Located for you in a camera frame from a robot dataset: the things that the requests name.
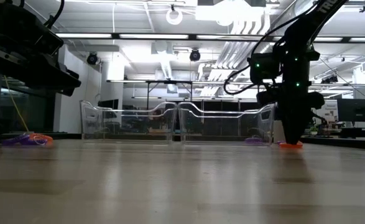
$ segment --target transparent storage container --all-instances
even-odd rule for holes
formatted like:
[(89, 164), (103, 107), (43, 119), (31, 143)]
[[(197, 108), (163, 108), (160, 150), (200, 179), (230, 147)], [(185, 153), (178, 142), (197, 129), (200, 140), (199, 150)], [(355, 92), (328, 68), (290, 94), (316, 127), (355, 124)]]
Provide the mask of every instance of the transparent storage container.
[(247, 111), (202, 111), (193, 103), (178, 104), (183, 144), (272, 144), (274, 105)]
[(152, 110), (113, 110), (80, 101), (81, 133), (86, 140), (117, 142), (172, 141), (177, 104), (162, 102)]

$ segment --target purple toy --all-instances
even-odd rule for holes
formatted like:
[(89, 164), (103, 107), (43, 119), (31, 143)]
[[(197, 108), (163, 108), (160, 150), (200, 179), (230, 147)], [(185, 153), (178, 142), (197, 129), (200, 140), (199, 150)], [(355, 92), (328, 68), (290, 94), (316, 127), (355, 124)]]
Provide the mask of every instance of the purple toy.
[(6, 140), (2, 140), (2, 145), (3, 146), (11, 146), (13, 144), (19, 143), (21, 141), (25, 141), (29, 139), (29, 135), (28, 134), (22, 134), (18, 137), (14, 137), (12, 139), (6, 139)]
[(265, 144), (261, 138), (246, 138), (244, 140), (244, 142), (246, 144), (251, 144), (251, 145), (263, 145), (263, 144)]
[(25, 139), (21, 141), (23, 146), (43, 146), (47, 143), (46, 139)]

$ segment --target orange object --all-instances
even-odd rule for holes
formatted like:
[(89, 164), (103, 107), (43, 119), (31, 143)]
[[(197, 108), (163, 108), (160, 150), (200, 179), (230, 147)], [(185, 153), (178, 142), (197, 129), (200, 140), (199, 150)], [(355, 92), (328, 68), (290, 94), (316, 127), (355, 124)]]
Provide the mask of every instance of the orange object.
[(303, 144), (300, 141), (296, 145), (287, 144), (284, 142), (284, 143), (280, 143), (279, 146), (281, 148), (285, 148), (285, 149), (301, 149)]
[(39, 139), (46, 139), (47, 142), (52, 142), (53, 141), (53, 138), (51, 138), (50, 136), (46, 136), (44, 134), (37, 134), (37, 133), (33, 133), (33, 134), (30, 134), (29, 136), (31, 139), (34, 139), (34, 138), (39, 138)]

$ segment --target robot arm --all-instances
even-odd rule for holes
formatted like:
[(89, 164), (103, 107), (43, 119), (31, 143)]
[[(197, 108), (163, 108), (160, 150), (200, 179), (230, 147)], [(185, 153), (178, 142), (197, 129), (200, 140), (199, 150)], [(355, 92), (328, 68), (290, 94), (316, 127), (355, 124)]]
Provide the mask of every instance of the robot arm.
[[(276, 117), (282, 120), (286, 142), (289, 144), (296, 144), (301, 138), (313, 117), (311, 109), (320, 109), (325, 104), (320, 93), (308, 92), (311, 85), (310, 61), (320, 58), (312, 43), (321, 28), (346, 2), (348, 0), (318, 1), (309, 10), (270, 31), (261, 39), (264, 40), (270, 33), (294, 21), (285, 31), (285, 35), (275, 43), (272, 53), (254, 53), (260, 40), (254, 47), (251, 58), (247, 60), (251, 66), (250, 79), (253, 85), (264, 85), (267, 90), (258, 93), (257, 100), (261, 105), (277, 102)], [(239, 72), (230, 75), (226, 80), (226, 93), (228, 81)], [(282, 75), (282, 83), (274, 82), (270, 85), (263, 82), (264, 79), (275, 80), (279, 75)]]

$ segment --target wire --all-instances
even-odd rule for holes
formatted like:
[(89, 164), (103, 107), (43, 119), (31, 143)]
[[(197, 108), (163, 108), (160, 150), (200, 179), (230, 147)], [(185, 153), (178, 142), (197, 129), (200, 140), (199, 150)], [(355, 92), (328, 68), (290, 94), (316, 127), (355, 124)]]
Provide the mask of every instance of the wire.
[[(284, 26), (288, 25), (289, 23), (294, 22), (294, 21), (296, 21), (297, 19), (299, 19), (299, 18), (301, 18), (301, 17), (305, 16), (308, 12), (310, 12), (312, 9), (314, 9), (314, 8), (316, 7), (316, 5), (317, 5), (317, 4), (312, 5), (312, 6), (311, 6), (309, 9), (307, 9), (305, 12), (301, 13), (300, 15), (298, 15), (298, 16), (296, 16), (296, 17), (294, 17), (293, 19), (291, 19), (291, 20), (289, 20), (289, 21), (287, 21), (287, 22), (284, 22), (283, 24), (281, 24), (281, 25), (277, 26), (276, 28), (273, 28), (272, 30), (270, 30), (269, 32), (267, 32), (264, 36), (262, 36), (262, 37), (261, 37), (261, 39), (260, 39), (260, 40), (259, 40), (259, 41), (255, 44), (255, 46), (252, 48), (252, 50), (251, 50), (251, 58), (253, 57), (254, 52), (256, 51), (256, 49), (258, 48), (258, 46), (261, 44), (261, 42), (262, 42), (262, 41), (264, 41), (264, 40), (265, 40), (265, 38), (267, 38), (267, 37), (268, 37), (271, 33), (275, 32), (275, 31), (279, 30), (280, 28), (282, 28), (282, 27), (284, 27)], [(278, 41), (276, 42), (275, 46), (276, 46), (276, 45), (278, 45), (279, 43), (281, 43), (283, 40), (284, 40), (284, 38), (281, 38), (280, 40), (278, 40)], [(250, 67), (250, 63), (249, 63), (249, 65), (247, 65), (246, 67), (244, 67), (244, 68), (242, 68), (242, 69), (240, 69), (240, 70), (238, 70), (238, 71), (236, 71), (236, 72), (233, 72), (232, 74), (230, 74), (230, 75), (229, 75), (229, 77), (228, 77), (228, 78), (225, 80), (225, 82), (224, 82), (224, 91), (225, 91), (225, 93), (227, 93), (227, 94), (229, 94), (229, 95), (237, 95), (237, 94), (242, 93), (242, 92), (244, 92), (244, 91), (246, 91), (246, 90), (248, 90), (248, 89), (250, 89), (250, 88), (252, 88), (252, 87), (254, 87), (254, 86), (256, 85), (256, 84), (251, 84), (251, 85), (249, 85), (249, 86), (247, 86), (247, 87), (244, 87), (243, 89), (241, 89), (241, 90), (239, 90), (239, 91), (236, 91), (236, 92), (233, 92), (233, 93), (229, 92), (229, 91), (226, 89), (226, 85), (229, 83), (230, 79), (232, 79), (233, 77), (235, 77), (237, 74), (239, 74), (239, 73), (243, 72), (244, 70), (248, 69), (249, 67)]]
[(346, 81), (343, 77), (341, 77), (341, 75), (339, 75), (338, 73), (336, 73), (322, 58), (319, 58), (336, 76), (338, 76), (340, 79), (342, 79), (347, 85), (349, 85), (350, 87), (352, 87), (354, 90), (358, 91), (358, 93), (362, 94), (362, 96), (365, 97), (365, 94), (362, 93), (361, 91), (359, 91), (357, 88), (355, 88), (355, 86), (353, 86), (352, 84), (350, 84), (348, 81)]
[(20, 119), (21, 119), (21, 121), (22, 121), (23, 125), (25, 126), (26, 131), (27, 131), (27, 132), (29, 132), (29, 129), (27, 128), (27, 125), (26, 125), (26, 123), (25, 123), (25, 120), (23, 119), (23, 117), (22, 117), (22, 115), (21, 115), (21, 112), (19, 112), (18, 106), (17, 106), (17, 105), (16, 105), (16, 103), (15, 103), (14, 96), (13, 96), (13, 95), (12, 95), (12, 93), (11, 93), (11, 89), (9, 88), (8, 80), (7, 80), (7, 76), (4, 76), (4, 79), (5, 79), (5, 81), (6, 81), (6, 85), (7, 85), (8, 92), (9, 92), (9, 96), (11, 96), (11, 100), (12, 100), (12, 102), (14, 103), (14, 106), (15, 106), (16, 112), (18, 113), (18, 115), (19, 115), (19, 117), (20, 117)]
[(60, 17), (62, 11), (63, 11), (63, 7), (65, 6), (65, 0), (60, 0), (60, 6), (58, 9), (58, 12), (56, 13), (56, 15), (54, 17), (50, 16), (50, 19), (47, 20), (44, 25), (47, 26), (48, 29), (51, 29), (51, 27), (55, 24), (55, 22), (58, 20), (58, 18)]

